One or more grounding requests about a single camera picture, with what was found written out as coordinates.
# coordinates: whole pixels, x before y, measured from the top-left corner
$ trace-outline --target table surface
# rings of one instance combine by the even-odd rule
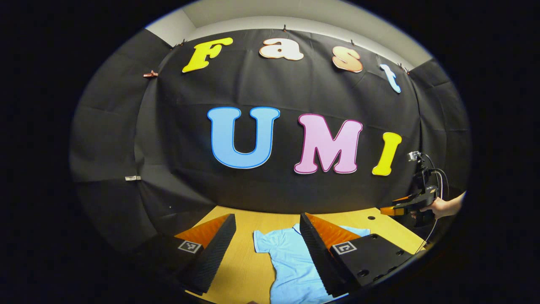
[[[255,252],[253,232],[260,230],[266,234],[292,228],[300,222],[300,214],[253,212],[216,206],[196,225],[229,213],[235,215],[237,229],[210,289],[202,296],[186,292],[217,304],[246,304],[250,301],[269,304],[275,270],[269,253]],[[371,229],[371,233],[379,234],[411,254],[416,252],[423,241],[391,217],[382,215],[377,208],[314,215],[339,226]],[[368,216],[374,216],[375,219],[370,220]]]

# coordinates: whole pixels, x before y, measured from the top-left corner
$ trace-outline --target light blue shirt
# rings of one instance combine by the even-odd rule
[[[369,229],[340,227],[359,236],[369,235]],[[326,293],[300,234],[300,224],[267,234],[256,230],[253,243],[255,252],[270,253],[275,268],[275,281],[270,289],[272,304],[321,304],[347,295],[334,298]]]

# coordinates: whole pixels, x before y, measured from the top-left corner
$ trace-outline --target pink letter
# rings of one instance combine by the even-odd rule
[[[340,154],[339,162],[334,166],[336,173],[356,171],[356,149],[362,124],[355,120],[346,120],[335,139],[332,139],[326,120],[317,114],[302,114],[298,121],[304,126],[304,145],[302,158],[294,166],[300,174],[317,172],[315,151],[319,154],[322,170],[327,172]]]

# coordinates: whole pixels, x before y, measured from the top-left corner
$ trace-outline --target sleeve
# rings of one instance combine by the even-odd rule
[[[369,229],[358,229],[358,228],[347,227],[347,226],[340,226],[340,227],[360,236],[366,236],[371,233]]]
[[[260,231],[255,230],[253,232],[253,244],[255,245],[255,252],[269,252],[271,249],[276,248],[281,240],[282,231],[275,230],[267,234],[262,234]]]

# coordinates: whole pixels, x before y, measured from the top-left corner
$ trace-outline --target letter u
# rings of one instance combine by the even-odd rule
[[[274,120],[279,117],[279,110],[257,107],[249,114],[257,121],[255,149],[250,153],[240,153],[234,148],[234,121],[240,117],[240,110],[220,107],[208,111],[208,118],[212,121],[212,153],[215,159],[228,167],[251,169],[270,158]]]

